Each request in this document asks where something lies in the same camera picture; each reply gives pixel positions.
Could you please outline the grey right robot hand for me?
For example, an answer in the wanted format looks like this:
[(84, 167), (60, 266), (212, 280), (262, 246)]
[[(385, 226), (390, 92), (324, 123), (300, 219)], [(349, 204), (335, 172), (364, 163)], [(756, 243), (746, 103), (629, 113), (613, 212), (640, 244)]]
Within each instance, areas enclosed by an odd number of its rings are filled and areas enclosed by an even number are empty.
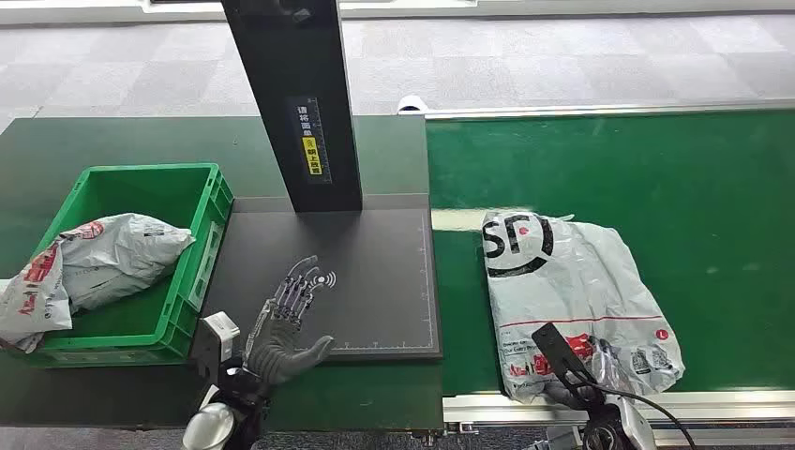
[(548, 382), (544, 386), (543, 393), (551, 401), (575, 411), (587, 411), (598, 400), (602, 400), (601, 392), (589, 385), (579, 386), (574, 394), (561, 382)]

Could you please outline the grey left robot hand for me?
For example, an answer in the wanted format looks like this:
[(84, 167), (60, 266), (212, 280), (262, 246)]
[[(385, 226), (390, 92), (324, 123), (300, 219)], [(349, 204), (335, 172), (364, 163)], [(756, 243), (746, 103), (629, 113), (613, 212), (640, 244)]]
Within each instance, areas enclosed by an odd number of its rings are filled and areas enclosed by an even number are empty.
[(316, 255), (298, 261), (265, 300), (248, 334), (243, 366), (268, 385), (285, 383), (316, 367), (336, 345), (333, 337), (322, 336), (304, 350), (296, 347), (304, 315), (313, 304), (315, 292), (323, 288), (315, 279), (320, 274)]

